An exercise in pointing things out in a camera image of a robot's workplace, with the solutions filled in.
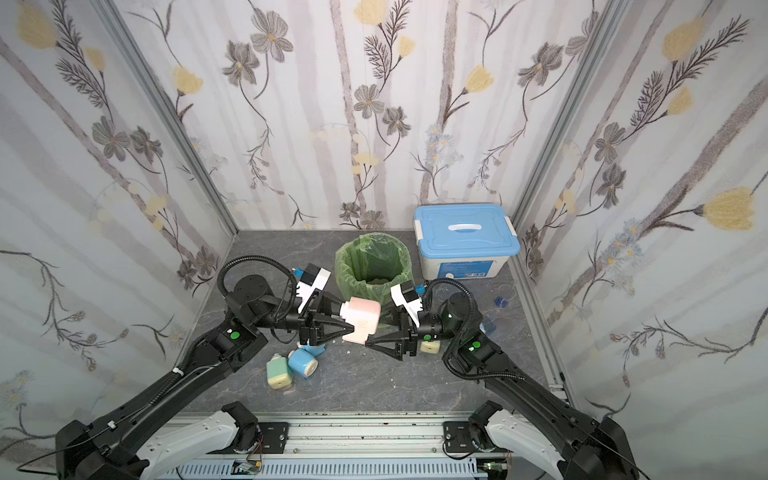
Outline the pink pencil sharpener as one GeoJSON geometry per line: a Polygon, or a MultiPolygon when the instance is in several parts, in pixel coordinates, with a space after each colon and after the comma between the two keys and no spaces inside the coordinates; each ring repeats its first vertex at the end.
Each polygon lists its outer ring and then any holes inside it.
{"type": "Polygon", "coordinates": [[[345,342],[364,345],[370,335],[374,335],[381,316],[379,302],[352,297],[340,308],[340,317],[354,327],[352,333],[342,336],[345,342]]]}

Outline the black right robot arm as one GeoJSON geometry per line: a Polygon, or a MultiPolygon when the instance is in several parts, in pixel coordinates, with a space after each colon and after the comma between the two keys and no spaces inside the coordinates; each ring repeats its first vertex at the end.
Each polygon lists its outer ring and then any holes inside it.
{"type": "Polygon", "coordinates": [[[369,337],[368,348],[400,360],[415,355],[421,340],[445,340],[445,368],[499,397],[470,417],[477,449],[516,453],[553,479],[644,477],[618,423],[597,420],[559,398],[481,330],[477,301],[462,283],[436,279],[419,288],[405,282],[392,287],[390,297],[398,329],[369,337]]]}

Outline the blue sharpener with crank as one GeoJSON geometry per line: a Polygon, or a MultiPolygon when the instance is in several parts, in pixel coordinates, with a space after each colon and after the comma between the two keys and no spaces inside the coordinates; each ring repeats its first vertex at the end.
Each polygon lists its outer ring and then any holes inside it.
{"type": "Polygon", "coordinates": [[[487,336],[492,335],[496,329],[495,322],[489,318],[484,318],[480,324],[480,330],[487,336]]]}

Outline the green yellow pencil sharpener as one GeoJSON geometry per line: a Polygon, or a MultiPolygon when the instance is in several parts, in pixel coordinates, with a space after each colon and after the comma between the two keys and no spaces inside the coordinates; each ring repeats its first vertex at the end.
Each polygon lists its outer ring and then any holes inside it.
{"type": "Polygon", "coordinates": [[[421,341],[420,351],[432,355],[437,355],[440,352],[441,342],[439,340],[433,341],[421,341]]]}

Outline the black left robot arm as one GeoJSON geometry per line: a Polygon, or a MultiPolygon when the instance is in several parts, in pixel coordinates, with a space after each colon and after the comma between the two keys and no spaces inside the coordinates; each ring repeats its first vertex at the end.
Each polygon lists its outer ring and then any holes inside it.
{"type": "Polygon", "coordinates": [[[342,300],[325,293],[324,269],[308,265],[295,275],[280,262],[245,255],[219,270],[216,285],[226,303],[222,322],[191,341],[177,364],[133,399],[89,424],[72,421],[55,436],[59,479],[140,479],[163,474],[142,447],[195,398],[236,373],[268,343],[264,332],[295,333],[316,346],[351,334],[342,317],[342,300]],[[286,276],[287,290],[272,292],[260,275],[241,278],[233,289],[225,278],[235,266],[257,262],[286,276]]]}

